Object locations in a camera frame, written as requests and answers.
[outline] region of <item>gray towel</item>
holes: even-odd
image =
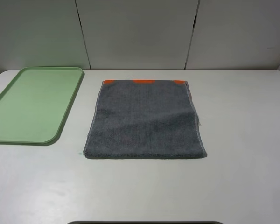
[[[188,83],[104,81],[84,155],[93,159],[206,157]]]

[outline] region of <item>white table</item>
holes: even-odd
[[[106,79],[188,80],[208,157],[84,158]],[[75,220],[280,224],[280,71],[85,71],[55,144],[0,145],[0,224]]]

